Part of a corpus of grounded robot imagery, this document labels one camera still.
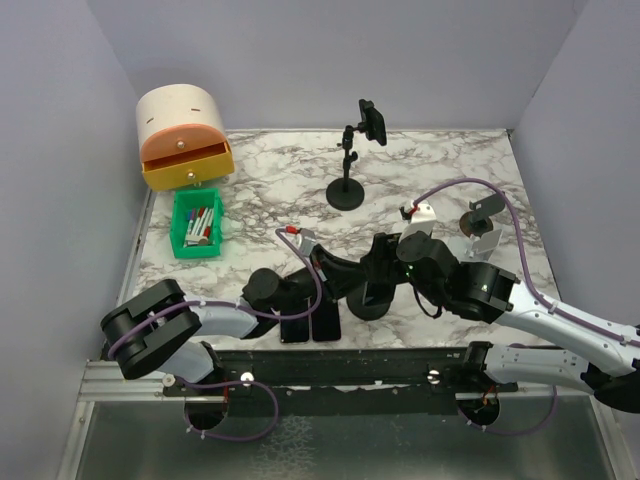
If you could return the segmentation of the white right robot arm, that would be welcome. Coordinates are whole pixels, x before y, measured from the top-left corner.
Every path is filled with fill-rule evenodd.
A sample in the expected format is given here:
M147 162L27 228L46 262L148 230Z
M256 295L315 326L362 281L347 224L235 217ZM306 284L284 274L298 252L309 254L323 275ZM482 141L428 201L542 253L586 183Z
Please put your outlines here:
M441 240L418 231L377 234L360 264L373 298L409 283L432 305L470 321L548 341L522 354L492 345L459 367L461 383L481 391L492 382L563 385L613 409L639 411L639 330L537 294L515 274L487 262L459 261Z

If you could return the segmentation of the short black phone stand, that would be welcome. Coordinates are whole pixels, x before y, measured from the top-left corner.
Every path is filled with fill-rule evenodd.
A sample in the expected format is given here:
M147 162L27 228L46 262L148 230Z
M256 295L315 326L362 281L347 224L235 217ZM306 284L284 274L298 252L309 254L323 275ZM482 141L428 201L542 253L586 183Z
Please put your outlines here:
M349 311L364 321L378 320L389 311L395 296L390 284L365 282L346 297Z

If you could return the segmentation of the brown round base phone stand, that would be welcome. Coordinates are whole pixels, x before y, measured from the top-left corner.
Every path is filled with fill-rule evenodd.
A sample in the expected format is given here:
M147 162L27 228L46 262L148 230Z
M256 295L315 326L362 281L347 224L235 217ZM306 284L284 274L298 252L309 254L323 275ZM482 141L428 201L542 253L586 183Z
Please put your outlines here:
M485 233L493 230L491 218L504 209L505 202L498 193L494 193L475 202L470 202L468 211L465 212L459 220L461 232L467 237L481 237Z

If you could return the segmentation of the tall black phone stand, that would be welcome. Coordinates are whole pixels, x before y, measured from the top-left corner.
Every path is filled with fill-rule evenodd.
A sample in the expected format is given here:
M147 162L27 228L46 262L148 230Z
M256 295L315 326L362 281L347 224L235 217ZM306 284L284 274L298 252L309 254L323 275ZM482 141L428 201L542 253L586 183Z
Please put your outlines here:
M364 110L370 106L374 106L372 101L360 99L361 121L356 126L347 125L344 128L342 141L339 144L344 151L342 160L343 174L341 178L333 180L326 189L326 199L329 205L340 211L355 210L364 201L364 188L357 180L350 177L350 169L351 165L358 159L358 154L353 149L354 135L356 132L365 135Z

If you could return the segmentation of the black phone with pink edge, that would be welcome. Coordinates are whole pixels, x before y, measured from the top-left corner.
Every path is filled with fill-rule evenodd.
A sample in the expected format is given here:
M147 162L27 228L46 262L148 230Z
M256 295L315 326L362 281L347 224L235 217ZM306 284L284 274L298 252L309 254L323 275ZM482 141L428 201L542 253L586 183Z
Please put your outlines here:
M311 337L315 342L333 342L341 339L339 306L324 300L311 314Z

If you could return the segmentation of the black phone with white edge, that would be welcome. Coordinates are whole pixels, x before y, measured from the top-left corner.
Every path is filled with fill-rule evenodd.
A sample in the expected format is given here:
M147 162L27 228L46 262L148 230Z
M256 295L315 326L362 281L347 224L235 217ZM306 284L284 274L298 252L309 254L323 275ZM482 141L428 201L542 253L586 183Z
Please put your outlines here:
M280 322L280 341L283 344L301 344L309 339L309 316Z

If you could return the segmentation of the silver folding phone stand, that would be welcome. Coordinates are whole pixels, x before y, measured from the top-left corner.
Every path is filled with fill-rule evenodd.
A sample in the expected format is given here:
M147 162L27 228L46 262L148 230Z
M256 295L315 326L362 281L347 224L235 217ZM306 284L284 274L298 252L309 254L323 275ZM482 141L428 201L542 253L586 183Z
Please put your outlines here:
M480 237L472 235L465 250L465 258L468 261L487 262L499 246L501 237L501 229L488 231Z

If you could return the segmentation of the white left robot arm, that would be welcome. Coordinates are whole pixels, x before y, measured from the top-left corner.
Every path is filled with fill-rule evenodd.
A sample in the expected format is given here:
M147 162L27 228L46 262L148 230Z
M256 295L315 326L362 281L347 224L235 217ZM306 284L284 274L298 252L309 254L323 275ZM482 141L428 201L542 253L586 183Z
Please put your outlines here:
M107 356L127 379L162 371L206 395L220 385L221 371L207 349L193 343L197 336L250 340L278 327L284 343L338 340L338 302L365 284L364 271L321 246L303 264L285 277L254 271L235 302L189 299L176 280L162 280L101 320Z

